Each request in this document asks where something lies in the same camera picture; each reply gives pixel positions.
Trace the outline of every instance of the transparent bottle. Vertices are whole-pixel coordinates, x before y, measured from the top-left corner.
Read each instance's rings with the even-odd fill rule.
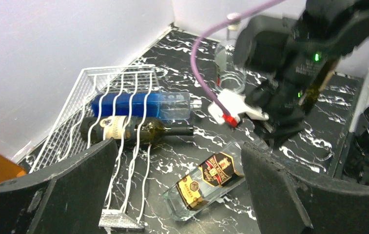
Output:
[[[235,19],[239,14],[227,15],[229,20]],[[215,50],[214,62],[216,65],[216,90],[221,92],[228,89],[240,94],[245,90],[246,70],[236,67],[233,63],[234,47],[236,45],[237,34],[240,21],[230,24],[227,27],[226,39],[221,41]]]
[[[132,94],[121,94],[116,99],[116,116],[128,116],[130,111],[130,97]],[[101,116],[113,115],[113,101],[117,94],[107,94],[101,102]],[[143,117],[145,93],[135,94],[132,100],[132,116]],[[98,95],[91,103],[94,116],[98,117]],[[188,92],[151,93],[147,97],[146,117],[156,117],[161,120],[183,120],[190,117],[191,111],[201,109],[201,100],[191,99]]]
[[[261,140],[254,143],[267,147]],[[163,194],[174,220],[188,220],[245,180],[241,160],[243,144],[243,141],[230,142]]]

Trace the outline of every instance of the black marble surface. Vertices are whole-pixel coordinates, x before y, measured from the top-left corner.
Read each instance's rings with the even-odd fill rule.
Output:
[[[190,68],[190,54],[195,36],[173,30],[137,60],[137,64],[155,64],[163,92],[189,92],[193,98],[202,100],[202,111],[192,114],[187,121],[195,126],[194,137],[167,137],[151,148],[150,173],[146,182],[146,202],[142,223],[144,233],[152,234],[215,234],[259,233],[250,195],[244,182],[220,198],[207,209],[186,222],[172,220],[161,199],[161,195],[186,173],[214,152],[220,151],[235,139],[253,139],[253,123],[244,118],[236,128],[219,126],[209,116],[207,107],[211,103],[195,81]],[[198,50],[197,66],[206,81],[213,87],[214,48],[216,42],[204,41]],[[254,88],[264,77],[251,73],[248,84]],[[290,158],[318,173],[328,173],[332,159],[343,144],[350,123],[359,79],[334,76],[323,91],[319,102],[306,118],[306,129],[298,134],[276,154]],[[128,164],[132,149],[127,148],[121,158],[121,168],[114,181],[111,207],[119,209],[124,200]],[[146,171],[146,148],[136,160],[136,170],[127,214],[136,218],[141,206],[141,186]],[[125,230],[101,229],[101,233],[130,233]]]

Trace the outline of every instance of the marble tabletop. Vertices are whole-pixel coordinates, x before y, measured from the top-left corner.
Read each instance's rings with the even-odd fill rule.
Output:
[[[137,64],[155,64],[163,92],[189,92],[202,100],[202,110],[187,121],[194,125],[194,137],[171,136],[151,148],[150,172],[145,186],[146,202],[142,223],[149,234],[249,234],[259,233],[246,183],[211,204],[195,217],[176,222],[168,214],[161,195],[190,170],[220,151],[232,140],[252,140],[254,124],[244,118],[236,128],[219,126],[209,116],[206,98],[190,68],[190,54],[195,36],[174,29],[140,57]],[[203,41],[197,54],[197,66],[204,79],[214,85],[214,49],[216,42]],[[247,89],[265,78],[250,73]],[[334,76],[321,94],[316,107],[306,118],[306,129],[286,142],[276,153],[318,173],[329,173],[330,164],[343,144],[349,127],[360,79]],[[119,176],[114,181],[111,207],[119,209],[124,200],[128,164],[132,150],[124,150]],[[141,206],[141,186],[146,171],[146,148],[136,160],[127,214],[136,218]],[[100,229],[100,233],[130,233],[126,230]]]

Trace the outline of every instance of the dish rack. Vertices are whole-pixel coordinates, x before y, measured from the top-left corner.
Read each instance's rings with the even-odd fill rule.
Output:
[[[120,94],[120,92],[134,93],[135,90],[136,94],[149,93],[150,87],[151,92],[159,92],[160,90],[154,65],[83,69],[29,173],[53,165],[88,148],[87,142],[81,138],[79,128],[84,117],[93,115],[91,102],[97,95],[105,95],[107,90],[108,93],[116,94]],[[147,155],[147,157],[149,166],[150,156]],[[111,182],[115,177],[116,175],[113,173]],[[121,207],[121,210],[110,209],[111,193],[107,192],[108,195],[107,208],[103,209],[101,213],[100,227],[136,230],[144,228],[139,223],[142,212],[135,221],[125,214],[125,208],[123,209],[123,207]]]

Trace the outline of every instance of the bottle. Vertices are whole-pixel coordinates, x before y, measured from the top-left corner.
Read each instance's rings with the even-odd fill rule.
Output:
[[[319,95],[325,89],[326,85],[333,76],[334,70],[338,65],[339,60],[330,59],[322,67],[316,79],[313,81],[312,85],[307,89],[305,94],[301,97],[299,101],[300,108],[308,115],[312,108],[318,101]]]
[[[227,19],[232,20],[238,16],[239,14],[232,13],[227,15]],[[228,89],[236,94],[240,94],[245,89],[246,70],[236,67],[233,62],[239,24],[240,21],[228,25],[226,39],[217,45],[214,53],[214,62],[216,65],[215,87],[219,92],[223,89]]]
[[[127,116],[130,111],[130,97],[132,94],[121,94],[116,99],[116,116]],[[113,101],[117,94],[107,94],[101,103],[101,116],[113,115]],[[146,94],[139,93],[133,96],[132,115],[142,117],[144,112],[144,97]],[[98,95],[91,103],[94,116],[98,116]],[[147,117],[156,117],[162,120],[183,120],[190,117],[191,111],[201,109],[201,100],[191,100],[188,92],[178,93],[151,93],[147,97]]]
[[[162,195],[174,220],[188,220],[245,180],[242,146],[242,141],[230,142]],[[267,145],[260,141],[260,147]]]
[[[86,117],[80,126],[81,138],[88,140],[88,131],[96,122],[96,117]],[[98,143],[104,139],[113,137],[121,139],[122,127],[127,122],[128,116],[103,117],[91,130],[91,143]],[[142,118],[132,116],[124,131],[124,142],[135,144],[137,141],[137,128]],[[192,125],[165,125],[160,119],[149,117],[144,120],[140,129],[140,143],[153,144],[164,136],[193,136]]]

